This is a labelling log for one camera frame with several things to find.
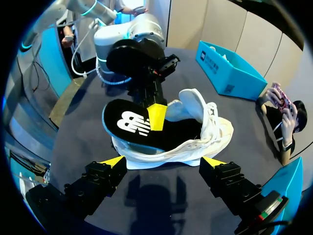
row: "blue cardboard box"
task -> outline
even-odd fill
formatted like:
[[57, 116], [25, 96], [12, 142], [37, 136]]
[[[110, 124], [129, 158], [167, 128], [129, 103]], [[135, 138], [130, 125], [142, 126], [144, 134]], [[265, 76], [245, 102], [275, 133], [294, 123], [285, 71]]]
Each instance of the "blue cardboard box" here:
[[215, 44], [200, 41], [196, 61], [218, 94], [256, 100], [268, 84], [240, 55]]

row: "smartphone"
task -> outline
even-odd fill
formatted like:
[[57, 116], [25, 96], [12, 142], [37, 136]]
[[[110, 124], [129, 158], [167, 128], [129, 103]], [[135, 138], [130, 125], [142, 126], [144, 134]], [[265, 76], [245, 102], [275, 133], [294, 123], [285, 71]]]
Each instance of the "smartphone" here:
[[278, 90], [281, 96], [280, 99], [281, 104], [279, 104], [276, 100], [274, 101], [274, 104], [278, 107], [278, 110], [282, 113], [283, 109], [289, 109], [290, 112], [293, 113], [291, 101], [287, 98], [286, 94], [276, 84], [273, 87], [276, 88], [276, 90]]

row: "black insole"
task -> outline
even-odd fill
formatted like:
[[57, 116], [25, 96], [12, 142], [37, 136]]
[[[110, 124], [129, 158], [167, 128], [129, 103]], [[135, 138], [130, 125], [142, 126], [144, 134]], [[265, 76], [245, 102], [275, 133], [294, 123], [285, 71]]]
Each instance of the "black insole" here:
[[187, 140], [200, 139], [202, 124], [195, 119], [164, 120], [162, 131], [151, 131], [148, 110], [130, 101], [109, 102], [103, 114], [109, 134], [126, 142], [170, 151]]

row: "round table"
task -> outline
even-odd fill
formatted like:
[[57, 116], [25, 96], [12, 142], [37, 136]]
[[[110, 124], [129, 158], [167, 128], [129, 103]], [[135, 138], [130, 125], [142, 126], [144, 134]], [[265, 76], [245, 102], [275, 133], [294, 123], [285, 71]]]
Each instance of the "round table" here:
[[[168, 102], [179, 91], [196, 88], [206, 102], [215, 102], [219, 116], [231, 121], [231, 142], [215, 159], [234, 161], [254, 184], [264, 184], [281, 167], [269, 147], [267, 131], [256, 104], [218, 95], [195, 60], [196, 52], [166, 48], [181, 62], [162, 83]], [[101, 122], [103, 107], [111, 100], [131, 100], [124, 88], [103, 85], [96, 74], [83, 83], [61, 123], [51, 162], [51, 183], [64, 191], [92, 161], [117, 156]], [[121, 235], [233, 234], [240, 222], [221, 198], [214, 198], [199, 174], [199, 167], [172, 163], [149, 170], [129, 170], [112, 198], [105, 198], [85, 219], [92, 225]]]

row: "blue panel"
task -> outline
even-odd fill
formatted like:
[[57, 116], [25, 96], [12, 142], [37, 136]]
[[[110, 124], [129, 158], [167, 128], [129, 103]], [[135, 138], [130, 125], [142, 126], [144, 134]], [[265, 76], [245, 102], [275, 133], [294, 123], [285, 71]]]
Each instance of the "blue panel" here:
[[[299, 207], [303, 184], [303, 166], [302, 157], [289, 163], [287, 166], [279, 169], [279, 171], [263, 186], [262, 195], [266, 196], [275, 190], [282, 196], [289, 199], [285, 209], [279, 214], [276, 221], [292, 220]], [[272, 235], [277, 234], [283, 229], [276, 226]]]
[[49, 75], [51, 87], [58, 97], [62, 95], [71, 79], [60, 54], [58, 39], [54, 28], [47, 29], [42, 35], [42, 46], [39, 50], [40, 61]]

